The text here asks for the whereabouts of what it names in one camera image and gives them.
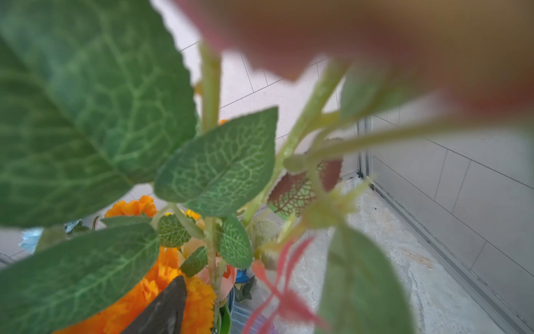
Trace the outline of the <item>light blue carnation vase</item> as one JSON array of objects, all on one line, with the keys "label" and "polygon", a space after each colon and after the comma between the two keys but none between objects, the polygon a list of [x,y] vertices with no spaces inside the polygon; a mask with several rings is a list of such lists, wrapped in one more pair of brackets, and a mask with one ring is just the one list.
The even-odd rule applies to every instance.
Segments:
[{"label": "light blue carnation vase", "polygon": [[27,253],[34,254],[44,228],[30,228],[22,231],[19,246]]}]

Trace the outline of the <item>blue purple glass vase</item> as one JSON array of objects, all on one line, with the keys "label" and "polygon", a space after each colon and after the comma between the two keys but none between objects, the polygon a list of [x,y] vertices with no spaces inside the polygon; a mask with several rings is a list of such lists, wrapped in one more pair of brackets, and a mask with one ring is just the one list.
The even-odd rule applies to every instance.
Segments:
[{"label": "blue purple glass vase", "polygon": [[[229,311],[231,315],[230,334],[242,333],[247,324],[253,310],[247,307],[244,303],[237,301],[238,289],[234,288],[229,294]],[[266,323],[266,318],[259,315],[250,329],[249,333],[261,333],[261,327]]]}]

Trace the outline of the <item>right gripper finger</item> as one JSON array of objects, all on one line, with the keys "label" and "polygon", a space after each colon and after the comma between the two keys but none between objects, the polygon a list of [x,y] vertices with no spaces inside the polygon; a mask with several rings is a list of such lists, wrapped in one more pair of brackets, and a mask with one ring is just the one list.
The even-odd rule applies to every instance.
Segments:
[{"label": "right gripper finger", "polygon": [[122,334],[179,334],[186,307],[183,276],[176,277]]}]

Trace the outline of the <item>pink roses stem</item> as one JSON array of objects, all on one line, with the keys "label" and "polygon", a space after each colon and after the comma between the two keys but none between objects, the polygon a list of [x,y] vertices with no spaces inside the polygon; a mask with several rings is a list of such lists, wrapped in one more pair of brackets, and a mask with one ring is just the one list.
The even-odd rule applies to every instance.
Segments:
[{"label": "pink roses stem", "polygon": [[[251,269],[277,319],[413,333],[387,256],[338,187],[369,147],[533,130],[532,1],[178,1],[191,75],[148,1],[1,3],[1,225],[44,228],[1,270],[1,332],[58,333],[119,301],[160,248],[229,325]],[[153,217],[105,218],[148,195]]]}]

